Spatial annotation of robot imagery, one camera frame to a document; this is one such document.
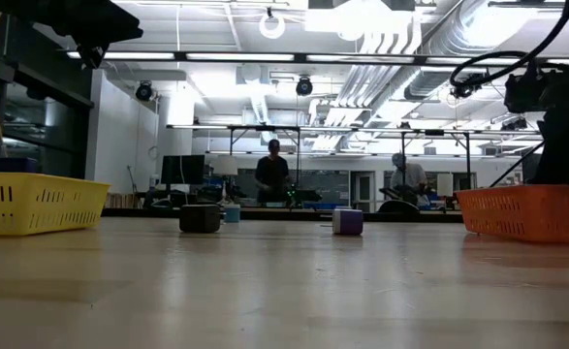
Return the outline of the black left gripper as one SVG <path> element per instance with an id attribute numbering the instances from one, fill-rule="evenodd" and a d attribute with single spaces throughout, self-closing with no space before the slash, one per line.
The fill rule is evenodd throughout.
<path id="1" fill-rule="evenodd" d="M 143 34 L 140 21 L 111 0 L 51 0 L 48 26 L 60 36 L 70 36 L 76 44 L 104 44 L 77 47 L 81 62 L 90 69 L 101 66 L 108 44 Z"/>

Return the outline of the dark blue box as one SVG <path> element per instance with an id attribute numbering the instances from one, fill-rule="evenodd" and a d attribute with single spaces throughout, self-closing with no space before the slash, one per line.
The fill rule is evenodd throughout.
<path id="1" fill-rule="evenodd" d="M 38 161 L 28 157 L 0 157 L 0 173 L 36 173 Z"/>

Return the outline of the black wall charger with prongs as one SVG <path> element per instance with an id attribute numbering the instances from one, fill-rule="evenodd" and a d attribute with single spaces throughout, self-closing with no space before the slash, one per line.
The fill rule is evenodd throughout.
<path id="1" fill-rule="evenodd" d="M 180 209 L 179 229 L 184 233 L 211 234 L 220 229 L 217 205 L 185 205 Z"/>

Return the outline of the purple wall charger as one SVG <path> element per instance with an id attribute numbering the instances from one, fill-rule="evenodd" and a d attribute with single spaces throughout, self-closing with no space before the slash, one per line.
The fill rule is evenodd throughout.
<path id="1" fill-rule="evenodd" d="M 332 214 L 334 235 L 360 236 L 364 231 L 364 213 L 357 209 L 338 208 Z"/>

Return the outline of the orange plastic basket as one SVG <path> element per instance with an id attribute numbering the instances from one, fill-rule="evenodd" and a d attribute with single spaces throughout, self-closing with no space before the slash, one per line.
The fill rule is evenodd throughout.
<path id="1" fill-rule="evenodd" d="M 569 185 L 522 185 L 457 192 L 465 228 L 527 242 L 569 243 Z"/>

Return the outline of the black computer monitor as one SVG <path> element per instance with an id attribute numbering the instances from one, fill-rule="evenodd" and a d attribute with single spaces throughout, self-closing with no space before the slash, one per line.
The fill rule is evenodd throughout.
<path id="1" fill-rule="evenodd" d="M 204 155 L 164 156 L 161 180 L 164 184 L 202 184 L 205 177 Z"/>

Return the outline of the overhead light bar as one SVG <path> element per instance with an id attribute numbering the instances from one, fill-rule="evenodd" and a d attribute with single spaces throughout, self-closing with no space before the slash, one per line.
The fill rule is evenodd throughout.
<path id="1" fill-rule="evenodd" d="M 285 64 L 456 66 L 469 60 L 469 57 L 408 54 L 109 51 L 104 54 L 103 59 L 136 62 L 278 62 Z"/>

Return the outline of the person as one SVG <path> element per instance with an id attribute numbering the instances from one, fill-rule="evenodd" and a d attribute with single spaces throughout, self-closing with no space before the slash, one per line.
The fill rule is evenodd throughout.
<path id="1" fill-rule="evenodd" d="M 423 167 L 416 163 L 407 162 L 402 153 L 394 154 L 392 163 L 395 172 L 390 180 L 390 188 L 401 193 L 409 202 L 412 201 L 412 195 L 415 195 L 416 206 L 429 206 L 427 176 Z"/>
<path id="2" fill-rule="evenodd" d="M 285 202 L 290 179 L 288 162 L 279 155 L 279 140 L 270 140 L 268 150 L 269 154 L 258 161 L 254 176 L 258 187 L 257 201 L 261 206 Z"/>

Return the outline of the yellow plastic basket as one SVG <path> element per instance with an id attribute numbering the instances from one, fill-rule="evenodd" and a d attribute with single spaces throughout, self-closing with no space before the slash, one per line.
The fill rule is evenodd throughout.
<path id="1" fill-rule="evenodd" d="M 0 173 L 0 236 L 30 236 L 95 227 L 106 183 L 63 176 Z"/>

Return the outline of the white lampshade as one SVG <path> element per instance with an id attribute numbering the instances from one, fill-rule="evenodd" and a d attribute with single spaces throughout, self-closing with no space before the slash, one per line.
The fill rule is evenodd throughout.
<path id="1" fill-rule="evenodd" d="M 234 155 L 218 155 L 211 165 L 215 175 L 235 176 L 238 174 L 237 158 Z"/>

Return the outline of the black background frame rig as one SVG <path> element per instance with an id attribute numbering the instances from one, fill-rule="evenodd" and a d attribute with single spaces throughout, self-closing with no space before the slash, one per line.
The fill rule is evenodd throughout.
<path id="1" fill-rule="evenodd" d="M 450 136 L 457 144 L 465 149 L 465 159 L 466 159 L 466 176 L 467 176 L 467 189 L 471 189 L 472 183 L 472 171 L 471 171 L 471 143 L 470 143 L 470 133 L 467 131 L 459 130 L 443 130 L 443 129 L 411 129 L 403 130 L 400 136 L 400 152 L 406 154 L 406 146 L 408 145 L 406 138 L 407 134 L 412 134 L 415 138 L 418 136 L 426 137 L 445 137 Z"/>
<path id="2" fill-rule="evenodd" d="M 242 132 L 256 131 L 256 132 L 268 132 L 268 133 L 277 133 L 278 131 L 280 131 L 280 132 L 284 133 L 285 135 L 287 135 L 289 132 L 296 132 L 298 134 L 297 141 L 298 142 L 300 141 L 300 127 L 273 126 L 273 125 L 267 125 L 267 124 L 259 124 L 259 125 L 253 125 L 253 126 L 250 126 L 250 125 L 233 125 L 233 126 L 228 126 L 228 129 L 230 130 L 230 140 L 229 140 L 229 153 L 230 154 L 233 154 L 233 152 L 234 152 L 234 146 L 235 146 L 237 139 L 241 138 L 241 136 L 238 136 L 238 137 L 235 136 L 236 130 L 241 130 Z M 281 155 L 281 143 L 280 143 L 279 155 L 281 157 L 283 157 Z M 287 194 L 286 201 L 285 202 L 276 202 L 276 203 L 267 203 L 264 207 L 274 206 L 274 205 L 286 207 L 286 206 L 291 205 L 292 199 L 290 196 L 290 191 L 291 191 L 292 182 L 291 182 L 290 168 L 289 168 L 289 176 L 290 176 L 290 179 L 289 179 L 289 183 L 288 183 L 287 191 L 286 191 L 286 194 Z"/>

